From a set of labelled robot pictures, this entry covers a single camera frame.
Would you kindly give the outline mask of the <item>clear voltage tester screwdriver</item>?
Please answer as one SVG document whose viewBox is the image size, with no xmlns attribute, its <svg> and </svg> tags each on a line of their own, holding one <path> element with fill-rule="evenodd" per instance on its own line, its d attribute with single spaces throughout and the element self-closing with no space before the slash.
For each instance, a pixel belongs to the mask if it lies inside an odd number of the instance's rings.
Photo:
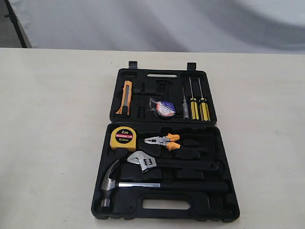
<svg viewBox="0 0 305 229">
<path fill-rule="evenodd" d="M 189 111 L 188 111 L 188 105 L 187 105 L 187 101 L 186 101 L 186 97 L 185 97 L 185 92 L 184 92 L 184 86 L 182 86 L 182 90 L 183 90 L 183 118 L 184 119 L 189 119 Z"/>
</svg>

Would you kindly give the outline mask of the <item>orange handled pliers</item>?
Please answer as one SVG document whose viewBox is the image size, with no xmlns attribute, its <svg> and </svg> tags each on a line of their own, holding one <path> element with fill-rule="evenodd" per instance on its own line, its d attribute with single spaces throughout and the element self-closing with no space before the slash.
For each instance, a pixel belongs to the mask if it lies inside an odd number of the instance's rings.
<svg viewBox="0 0 305 229">
<path fill-rule="evenodd" d="M 165 146 L 169 151 L 180 149 L 181 145 L 177 143 L 180 140 L 179 135 L 168 134 L 166 136 L 155 136 L 144 139 L 144 143 L 151 145 Z"/>
</svg>

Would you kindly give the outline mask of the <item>orange utility knife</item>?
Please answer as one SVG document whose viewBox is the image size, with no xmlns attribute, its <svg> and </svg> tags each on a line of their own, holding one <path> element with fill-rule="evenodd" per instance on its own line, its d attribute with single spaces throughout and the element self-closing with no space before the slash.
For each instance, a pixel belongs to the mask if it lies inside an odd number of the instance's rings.
<svg viewBox="0 0 305 229">
<path fill-rule="evenodd" d="M 132 82 L 125 81 L 122 89 L 122 101 L 120 108 L 116 112 L 118 115 L 129 115 L 130 114 L 130 103 L 132 98 Z"/>
</svg>

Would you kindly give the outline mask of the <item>right yellow black screwdriver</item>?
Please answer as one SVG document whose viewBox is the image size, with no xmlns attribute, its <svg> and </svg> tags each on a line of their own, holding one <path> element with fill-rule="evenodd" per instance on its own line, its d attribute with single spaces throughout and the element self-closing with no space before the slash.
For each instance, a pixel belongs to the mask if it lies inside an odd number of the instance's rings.
<svg viewBox="0 0 305 229">
<path fill-rule="evenodd" d="M 202 91 L 200 78 L 198 78 L 198 84 L 199 84 L 200 94 L 201 94 L 200 104 L 199 104 L 201 120 L 202 121 L 210 121 L 211 118 L 210 118 L 208 103 L 207 103 L 206 98 L 203 96 L 203 91 Z"/>
</svg>

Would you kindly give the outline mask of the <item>black stand pole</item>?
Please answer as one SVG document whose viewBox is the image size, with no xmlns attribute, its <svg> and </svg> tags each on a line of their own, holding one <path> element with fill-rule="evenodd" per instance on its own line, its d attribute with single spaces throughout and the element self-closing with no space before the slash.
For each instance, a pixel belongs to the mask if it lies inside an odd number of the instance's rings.
<svg viewBox="0 0 305 229">
<path fill-rule="evenodd" d="M 21 28 L 19 26 L 19 22 L 18 22 L 18 19 L 17 19 L 17 16 L 9 2 L 9 0 L 4 0 L 5 2 L 5 5 L 6 5 L 6 8 L 8 10 L 8 13 L 4 15 L 5 18 L 9 18 L 13 27 L 14 27 L 14 30 L 17 34 L 17 37 L 19 39 L 19 42 L 21 44 L 21 47 L 22 48 L 28 48 L 27 44 L 26 44 L 26 41 L 23 37 L 23 34 L 22 34 L 22 31 L 21 31 Z"/>
</svg>

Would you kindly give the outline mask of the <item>yellow black screwdriver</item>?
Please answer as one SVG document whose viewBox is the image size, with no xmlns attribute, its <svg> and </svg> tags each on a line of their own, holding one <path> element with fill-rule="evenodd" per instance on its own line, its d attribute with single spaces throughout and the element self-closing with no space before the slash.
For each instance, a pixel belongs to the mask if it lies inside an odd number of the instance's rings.
<svg viewBox="0 0 305 229">
<path fill-rule="evenodd" d="M 193 95 L 192 80 L 190 77 L 189 77 L 189 85 L 190 85 L 190 90 L 191 90 L 191 98 L 190 98 L 191 117 L 192 117 L 192 120 L 198 120 L 199 114 L 198 114 L 197 100 Z"/>
<path fill-rule="evenodd" d="M 201 94 L 200 104 L 199 104 L 201 120 L 202 121 L 210 121 L 211 118 L 210 118 L 208 103 L 207 103 L 206 98 L 203 96 L 203 91 L 202 91 L 200 78 L 198 78 L 198 84 L 199 84 L 200 94 Z"/>
</svg>

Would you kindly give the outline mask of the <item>electrical tape roll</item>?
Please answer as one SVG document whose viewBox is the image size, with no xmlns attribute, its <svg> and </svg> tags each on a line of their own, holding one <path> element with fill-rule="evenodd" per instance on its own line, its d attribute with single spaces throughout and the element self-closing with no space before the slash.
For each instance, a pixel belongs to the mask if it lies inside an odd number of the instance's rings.
<svg viewBox="0 0 305 229">
<path fill-rule="evenodd" d="M 149 106 L 151 111 L 153 111 L 156 116 L 170 118 L 176 114 L 174 105 L 168 101 L 157 101 L 150 98 Z"/>
</svg>

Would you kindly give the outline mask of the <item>black plastic tool case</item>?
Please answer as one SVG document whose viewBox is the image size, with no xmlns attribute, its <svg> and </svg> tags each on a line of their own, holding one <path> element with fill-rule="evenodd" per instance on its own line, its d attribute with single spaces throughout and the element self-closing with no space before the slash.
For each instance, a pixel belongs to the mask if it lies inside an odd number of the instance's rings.
<svg viewBox="0 0 305 229">
<path fill-rule="evenodd" d="M 191 90 L 197 100 L 198 120 L 191 117 Z M 202 121 L 200 114 L 201 80 L 203 96 L 206 98 L 210 121 Z M 130 114 L 116 114 L 122 101 L 122 89 L 125 81 L 132 82 Z M 183 90 L 188 105 L 189 119 L 183 118 Z M 151 111 L 149 99 L 168 101 L 176 109 L 170 118 L 156 116 Z M 98 219 L 194 219 L 197 221 L 216 220 L 232 222 L 239 218 L 240 209 L 234 190 L 213 99 L 204 71 L 190 62 L 185 70 L 141 69 L 136 61 L 129 62 L 127 68 L 118 71 L 110 110 L 110 124 L 107 126 L 102 155 L 93 194 L 91 212 Z M 157 167 L 142 172 L 137 164 L 127 162 L 134 152 L 124 148 L 112 150 L 111 133 L 120 126 L 127 126 L 136 132 L 136 151 L 150 156 L 174 160 L 202 160 L 215 162 L 217 171 L 201 171 Z M 168 134 L 179 135 L 180 149 L 169 151 L 165 146 L 144 143 L 144 139 Z M 101 207 L 101 184 L 108 167 L 116 160 L 119 165 L 111 173 L 117 182 L 161 183 L 168 181 L 212 181 L 226 182 L 229 190 L 225 193 L 195 192 L 178 190 L 150 189 L 146 187 L 116 188 L 112 193 L 111 205 Z"/>
</svg>

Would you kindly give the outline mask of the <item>left yellow black screwdriver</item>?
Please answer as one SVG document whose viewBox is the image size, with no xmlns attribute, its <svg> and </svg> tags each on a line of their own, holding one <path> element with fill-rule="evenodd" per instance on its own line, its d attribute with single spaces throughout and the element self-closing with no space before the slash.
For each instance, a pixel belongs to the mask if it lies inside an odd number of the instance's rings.
<svg viewBox="0 0 305 229">
<path fill-rule="evenodd" d="M 191 90 L 191 98 L 190 98 L 191 117 L 192 117 L 192 120 L 198 120 L 199 114 L 198 114 L 197 100 L 193 95 L 192 80 L 190 77 L 189 77 L 189 85 L 190 85 L 190 90 Z"/>
</svg>

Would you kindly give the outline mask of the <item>yellow tape measure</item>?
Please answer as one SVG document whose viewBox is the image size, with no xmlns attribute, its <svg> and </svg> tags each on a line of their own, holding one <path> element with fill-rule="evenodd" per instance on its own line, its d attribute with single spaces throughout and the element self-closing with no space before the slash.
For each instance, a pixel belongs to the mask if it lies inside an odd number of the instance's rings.
<svg viewBox="0 0 305 229">
<path fill-rule="evenodd" d="M 136 151 L 136 132 L 127 126 L 120 126 L 111 133 L 110 147 L 112 150 L 117 148 L 127 149 L 129 152 Z"/>
</svg>

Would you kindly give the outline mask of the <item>claw hammer black grip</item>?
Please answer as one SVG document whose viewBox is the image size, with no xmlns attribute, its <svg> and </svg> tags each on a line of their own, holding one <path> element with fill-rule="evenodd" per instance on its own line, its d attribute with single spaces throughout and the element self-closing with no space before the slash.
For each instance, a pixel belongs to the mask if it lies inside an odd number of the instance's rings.
<svg viewBox="0 0 305 229">
<path fill-rule="evenodd" d="M 111 173 L 119 160 L 114 161 L 106 170 L 101 184 L 102 201 L 101 207 L 108 208 L 111 205 L 112 193 L 116 188 L 146 187 L 150 189 L 195 191 L 195 192 L 216 192 L 225 193 L 229 190 L 226 182 L 212 181 L 168 181 L 161 183 L 141 183 L 141 182 L 117 182 L 111 178 Z"/>
</svg>

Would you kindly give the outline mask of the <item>adjustable wrench black handle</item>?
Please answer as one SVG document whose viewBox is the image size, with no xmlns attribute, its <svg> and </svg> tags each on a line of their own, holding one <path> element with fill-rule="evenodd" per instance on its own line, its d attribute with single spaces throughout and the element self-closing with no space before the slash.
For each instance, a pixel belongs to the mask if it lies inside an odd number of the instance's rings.
<svg viewBox="0 0 305 229">
<path fill-rule="evenodd" d="M 146 172 L 157 167 L 194 169 L 209 172 L 217 171 L 219 168 L 215 162 L 202 160 L 174 160 L 167 158 L 155 158 L 143 151 L 135 151 L 132 153 L 127 158 L 127 162 L 139 165 L 142 172 Z"/>
</svg>

